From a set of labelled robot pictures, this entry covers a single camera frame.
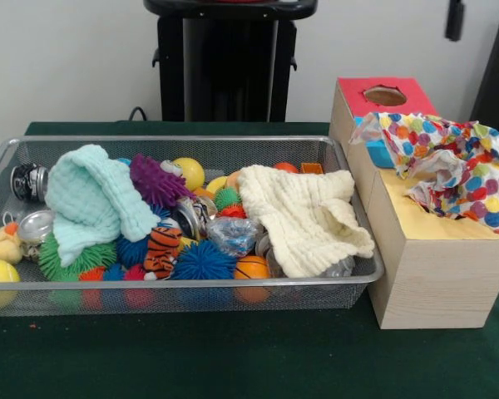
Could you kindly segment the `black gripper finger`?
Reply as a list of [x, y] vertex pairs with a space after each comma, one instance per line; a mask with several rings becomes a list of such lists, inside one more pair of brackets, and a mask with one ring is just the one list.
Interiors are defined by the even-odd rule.
[[451, 42], [458, 42], [462, 37], [465, 4], [463, 0], [449, 0], [445, 38]]

